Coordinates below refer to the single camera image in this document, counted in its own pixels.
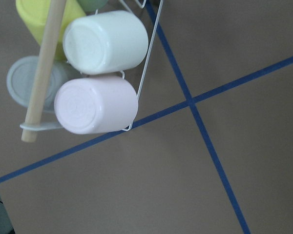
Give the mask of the green cup in rack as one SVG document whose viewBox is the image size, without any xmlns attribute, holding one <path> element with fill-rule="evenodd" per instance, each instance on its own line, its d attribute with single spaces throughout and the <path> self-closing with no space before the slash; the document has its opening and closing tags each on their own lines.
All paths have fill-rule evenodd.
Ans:
<svg viewBox="0 0 293 234">
<path fill-rule="evenodd" d="M 77 0 L 77 2 L 86 13 L 90 13 L 104 7 L 108 0 Z"/>
</svg>

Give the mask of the white cup in rack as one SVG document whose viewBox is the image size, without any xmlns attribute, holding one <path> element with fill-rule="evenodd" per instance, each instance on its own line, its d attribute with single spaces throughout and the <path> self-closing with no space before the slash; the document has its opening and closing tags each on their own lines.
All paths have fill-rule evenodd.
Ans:
<svg viewBox="0 0 293 234">
<path fill-rule="evenodd" d="M 147 50 L 145 26 L 123 10 L 75 19 L 63 35 L 67 61 L 87 75 L 134 68 L 144 60 Z"/>
</svg>

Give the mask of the yellow cup in rack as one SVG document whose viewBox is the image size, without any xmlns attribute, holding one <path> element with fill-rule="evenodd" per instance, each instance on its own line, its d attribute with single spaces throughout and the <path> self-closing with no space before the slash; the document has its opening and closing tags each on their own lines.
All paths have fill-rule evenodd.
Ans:
<svg viewBox="0 0 293 234">
<path fill-rule="evenodd" d="M 42 43 L 44 28 L 49 13 L 49 0 L 17 0 L 16 9 L 38 44 Z M 63 35 L 66 27 L 75 19 L 85 17 L 86 14 L 76 0 L 68 0 L 65 5 L 61 29 L 55 52 L 56 60 L 66 60 L 63 51 Z"/>
</svg>

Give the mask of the pink cup in rack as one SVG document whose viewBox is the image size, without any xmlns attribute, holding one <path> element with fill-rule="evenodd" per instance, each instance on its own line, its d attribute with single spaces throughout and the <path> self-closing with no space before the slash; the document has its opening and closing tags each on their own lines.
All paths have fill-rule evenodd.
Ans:
<svg viewBox="0 0 293 234">
<path fill-rule="evenodd" d="M 128 127 L 138 112 L 133 86 L 118 76 L 66 82 L 54 100 L 58 122 L 74 134 L 115 132 Z"/>
</svg>

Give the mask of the grey cup in rack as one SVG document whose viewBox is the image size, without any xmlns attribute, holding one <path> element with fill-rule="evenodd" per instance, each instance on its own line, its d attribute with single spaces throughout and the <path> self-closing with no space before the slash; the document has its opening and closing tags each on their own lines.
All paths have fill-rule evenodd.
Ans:
<svg viewBox="0 0 293 234">
<path fill-rule="evenodd" d="M 17 60 L 9 69 L 6 84 L 12 99 L 23 107 L 28 107 L 38 56 L 27 56 Z M 54 99 L 59 88 L 66 82 L 81 78 L 82 74 L 65 61 L 54 61 L 46 93 L 43 111 L 54 112 Z"/>
</svg>

